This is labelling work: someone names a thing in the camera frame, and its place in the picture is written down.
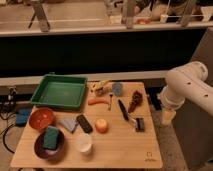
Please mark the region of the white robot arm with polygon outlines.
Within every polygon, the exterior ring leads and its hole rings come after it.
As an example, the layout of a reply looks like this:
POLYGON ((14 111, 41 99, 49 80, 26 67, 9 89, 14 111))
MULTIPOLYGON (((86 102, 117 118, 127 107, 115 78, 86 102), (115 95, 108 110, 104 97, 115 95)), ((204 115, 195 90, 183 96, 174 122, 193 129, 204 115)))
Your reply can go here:
POLYGON ((199 61, 169 70, 165 75, 166 86, 159 95, 163 105, 161 123, 170 125, 176 116, 176 111, 188 99, 213 116, 213 87, 205 80, 208 69, 199 61))

